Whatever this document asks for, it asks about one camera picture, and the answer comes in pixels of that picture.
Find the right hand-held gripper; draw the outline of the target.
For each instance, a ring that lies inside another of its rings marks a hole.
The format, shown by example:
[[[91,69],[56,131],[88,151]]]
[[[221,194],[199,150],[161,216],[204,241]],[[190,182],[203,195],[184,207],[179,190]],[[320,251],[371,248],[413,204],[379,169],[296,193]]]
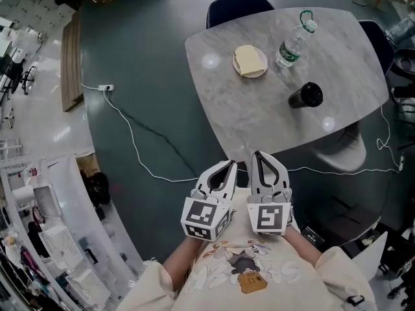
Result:
[[[262,151],[252,156],[251,188],[247,209],[252,230],[261,236],[284,235],[292,223],[292,190],[284,165]]]

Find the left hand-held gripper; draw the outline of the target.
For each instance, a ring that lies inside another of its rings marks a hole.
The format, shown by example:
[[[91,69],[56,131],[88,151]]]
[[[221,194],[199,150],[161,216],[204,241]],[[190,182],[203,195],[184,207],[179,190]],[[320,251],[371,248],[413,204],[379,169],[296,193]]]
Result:
[[[237,181],[237,163],[221,161],[205,170],[194,191],[185,199],[181,225],[186,236],[200,240],[216,240],[231,220],[230,199]]]

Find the small white plate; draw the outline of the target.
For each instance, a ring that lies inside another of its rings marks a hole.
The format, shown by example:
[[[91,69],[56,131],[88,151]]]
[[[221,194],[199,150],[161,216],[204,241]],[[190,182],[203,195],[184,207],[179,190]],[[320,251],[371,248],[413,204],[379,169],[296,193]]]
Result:
[[[248,73],[246,75],[243,75],[243,77],[245,78],[258,78],[262,76],[268,69],[268,60],[264,52],[258,49],[257,47],[255,47],[255,51],[257,52],[259,59],[261,60],[261,63],[263,64],[264,69],[262,71],[257,71],[254,73]],[[233,63],[233,67],[236,70],[236,72],[242,76],[240,67],[239,67],[239,64],[237,63],[235,55],[233,55],[232,63]]]

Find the pale yellow bread slice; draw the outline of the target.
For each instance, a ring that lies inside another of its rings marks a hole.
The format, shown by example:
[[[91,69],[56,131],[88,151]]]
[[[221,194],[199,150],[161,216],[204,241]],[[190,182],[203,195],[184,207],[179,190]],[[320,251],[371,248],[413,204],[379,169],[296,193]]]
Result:
[[[234,55],[242,76],[265,70],[264,64],[252,45],[242,45],[236,48]]]

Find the person's left forearm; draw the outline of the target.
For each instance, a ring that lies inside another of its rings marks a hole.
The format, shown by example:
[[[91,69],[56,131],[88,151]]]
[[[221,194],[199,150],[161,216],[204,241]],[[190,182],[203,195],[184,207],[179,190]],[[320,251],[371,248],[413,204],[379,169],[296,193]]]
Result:
[[[184,285],[187,272],[207,245],[207,241],[187,236],[163,263],[174,292]]]

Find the person's right forearm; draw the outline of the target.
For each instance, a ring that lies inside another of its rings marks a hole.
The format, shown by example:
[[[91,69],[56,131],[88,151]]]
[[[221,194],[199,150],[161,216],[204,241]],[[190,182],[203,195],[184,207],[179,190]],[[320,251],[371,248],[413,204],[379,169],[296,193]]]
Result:
[[[310,263],[313,267],[316,266],[322,253],[315,248],[301,233],[299,233],[293,226],[289,225],[285,230],[284,239],[296,250],[299,256]]]

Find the black flat device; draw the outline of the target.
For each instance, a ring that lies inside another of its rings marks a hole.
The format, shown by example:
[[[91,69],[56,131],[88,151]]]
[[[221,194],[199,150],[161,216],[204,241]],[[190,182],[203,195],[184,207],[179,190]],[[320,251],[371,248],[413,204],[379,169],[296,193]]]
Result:
[[[305,226],[301,230],[302,236],[307,239],[317,249],[325,242],[325,240],[309,226]]]

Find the grey upholstered chair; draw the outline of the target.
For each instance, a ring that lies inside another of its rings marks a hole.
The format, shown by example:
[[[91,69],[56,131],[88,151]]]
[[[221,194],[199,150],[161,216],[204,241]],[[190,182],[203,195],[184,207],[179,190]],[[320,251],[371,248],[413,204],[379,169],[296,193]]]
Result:
[[[367,154],[358,122],[318,140],[312,151],[321,161],[341,172],[356,171],[364,164]]]

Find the black lidded coffee cup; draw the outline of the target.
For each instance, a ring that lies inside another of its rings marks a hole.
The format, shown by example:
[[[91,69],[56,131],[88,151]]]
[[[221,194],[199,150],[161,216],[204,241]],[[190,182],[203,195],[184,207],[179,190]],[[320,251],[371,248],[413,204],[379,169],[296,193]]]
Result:
[[[288,99],[291,108],[315,108],[323,103],[323,92],[319,85],[314,82],[304,84],[295,91]]]

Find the dark chair with striped edge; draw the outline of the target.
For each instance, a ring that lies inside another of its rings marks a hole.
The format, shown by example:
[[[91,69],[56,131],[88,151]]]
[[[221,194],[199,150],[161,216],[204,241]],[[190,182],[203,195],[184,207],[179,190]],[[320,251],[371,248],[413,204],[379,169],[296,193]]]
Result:
[[[342,246],[359,239],[381,219],[380,214],[362,205],[350,206],[335,196],[331,196],[331,199],[345,208],[342,213],[334,215],[322,225],[333,244]]]

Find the person's cream printed shirt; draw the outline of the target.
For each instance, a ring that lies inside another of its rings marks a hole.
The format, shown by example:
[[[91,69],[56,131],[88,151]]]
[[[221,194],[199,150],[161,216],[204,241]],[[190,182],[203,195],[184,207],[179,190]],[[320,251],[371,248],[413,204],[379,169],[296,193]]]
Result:
[[[148,260],[117,311],[377,311],[368,281],[338,247],[316,266],[283,236],[258,236],[238,188],[231,222],[208,245],[176,292],[163,263]]]

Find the black bag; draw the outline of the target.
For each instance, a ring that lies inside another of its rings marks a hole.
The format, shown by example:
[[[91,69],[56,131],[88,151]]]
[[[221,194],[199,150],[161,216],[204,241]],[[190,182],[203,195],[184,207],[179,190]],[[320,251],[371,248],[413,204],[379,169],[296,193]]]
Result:
[[[98,208],[100,205],[108,205],[110,203],[110,193],[107,177],[102,172],[87,177],[81,171],[80,175],[93,206]]]

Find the clear plastic water bottle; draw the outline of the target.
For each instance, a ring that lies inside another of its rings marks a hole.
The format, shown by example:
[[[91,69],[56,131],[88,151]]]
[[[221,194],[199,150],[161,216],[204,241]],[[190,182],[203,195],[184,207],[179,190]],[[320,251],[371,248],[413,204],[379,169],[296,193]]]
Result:
[[[308,39],[317,30],[318,26],[311,10],[302,11],[299,19],[299,24],[285,37],[276,53],[276,64],[281,68],[289,68],[296,63]]]

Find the white metal shelf rack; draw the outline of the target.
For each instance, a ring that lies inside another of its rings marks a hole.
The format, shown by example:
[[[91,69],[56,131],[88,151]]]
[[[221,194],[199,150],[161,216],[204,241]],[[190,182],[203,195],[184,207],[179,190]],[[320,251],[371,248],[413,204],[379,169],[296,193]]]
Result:
[[[0,161],[0,215],[5,222],[2,249],[18,279],[43,290],[67,311],[117,311],[136,283],[143,261],[110,199],[95,208],[81,178],[100,172],[95,157],[73,155],[17,157]],[[72,271],[60,270],[38,233],[68,228],[84,259]],[[91,269],[110,291],[105,306],[85,303],[66,280]]]

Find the black wheeled equipment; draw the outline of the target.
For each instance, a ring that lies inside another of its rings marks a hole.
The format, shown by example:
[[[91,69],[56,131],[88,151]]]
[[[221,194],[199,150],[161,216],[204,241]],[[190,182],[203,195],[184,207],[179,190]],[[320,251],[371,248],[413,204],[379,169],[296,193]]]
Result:
[[[385,30],[386,37],[394,49],[390,70],[397,76],[410,81],[404,86],[394,86],[392,101],[399,106],[402,118],[396,119],[411,127],[408,143],[400,146],[403,150],[415,146],[415,12]]]

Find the white perforated basket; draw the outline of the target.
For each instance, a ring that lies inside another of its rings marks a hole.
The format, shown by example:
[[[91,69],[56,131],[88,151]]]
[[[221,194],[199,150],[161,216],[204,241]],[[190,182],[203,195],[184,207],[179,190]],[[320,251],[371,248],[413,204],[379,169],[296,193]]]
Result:
[[[72,271],[84,259],[66,226],[54,226],[38,235],[49,256],[60,270]]]
[[[91,269],[84,270],[75,277],[67,276],[67,282],[91,306],[105,306],[110,291]]]

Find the dark blue dining chair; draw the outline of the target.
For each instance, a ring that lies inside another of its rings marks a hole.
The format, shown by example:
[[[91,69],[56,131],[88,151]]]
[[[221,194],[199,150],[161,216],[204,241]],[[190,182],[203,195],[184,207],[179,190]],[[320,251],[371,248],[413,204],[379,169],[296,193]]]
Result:
[[[381,64],[383,74],[386,76],[394,61],[395,51],[393,47],[383,29],[375,21],[360,20],[359,24],[370,40]]]
[[[271,10],[274,7],[268,0],[215,0],[207,10],[206,28]]]

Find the wooden slatted bench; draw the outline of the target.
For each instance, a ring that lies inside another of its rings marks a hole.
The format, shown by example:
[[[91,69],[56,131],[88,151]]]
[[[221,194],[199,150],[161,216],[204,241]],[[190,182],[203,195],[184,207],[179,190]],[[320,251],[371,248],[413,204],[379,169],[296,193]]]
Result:
[[[69,112],[84,100],[81,85],[80,12],[72,15],[64,27],[61,45],[61,98],[63,112]]]

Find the black office chair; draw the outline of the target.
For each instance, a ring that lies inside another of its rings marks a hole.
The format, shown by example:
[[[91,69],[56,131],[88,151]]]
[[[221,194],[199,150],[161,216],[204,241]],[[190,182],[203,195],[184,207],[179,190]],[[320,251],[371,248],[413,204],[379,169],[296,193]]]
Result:
[[[28,95],[27,83],[34,81],[33,72],[35,72],[35,66],[31,66],[28,70],[23,70],[23,64],[25,59],[22,59],[20,63],[13,61],[10,55],[6,54],[0,58],[0,75],[6,76],[9,82],[3,85],[0,89],[0,93],[5,93],[7,98],[9,94],[14,94],[18,85],[21,84],[23,93]]]

